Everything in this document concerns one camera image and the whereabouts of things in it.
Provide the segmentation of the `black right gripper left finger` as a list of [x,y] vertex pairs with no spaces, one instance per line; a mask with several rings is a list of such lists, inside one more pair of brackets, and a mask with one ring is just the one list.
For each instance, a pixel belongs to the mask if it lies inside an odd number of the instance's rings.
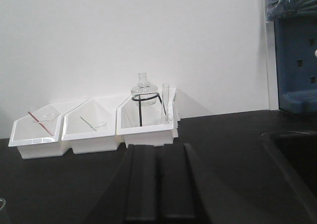
[[156,222],[157,158],[153,146],[129,145],[111,183],[85,222]]

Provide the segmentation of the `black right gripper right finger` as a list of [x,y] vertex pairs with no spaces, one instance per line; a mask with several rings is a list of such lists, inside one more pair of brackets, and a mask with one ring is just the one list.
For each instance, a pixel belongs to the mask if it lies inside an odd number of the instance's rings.
[[160,216],[169,224],[246,224],[242,199],[189,144],[165,145],[160,158]]

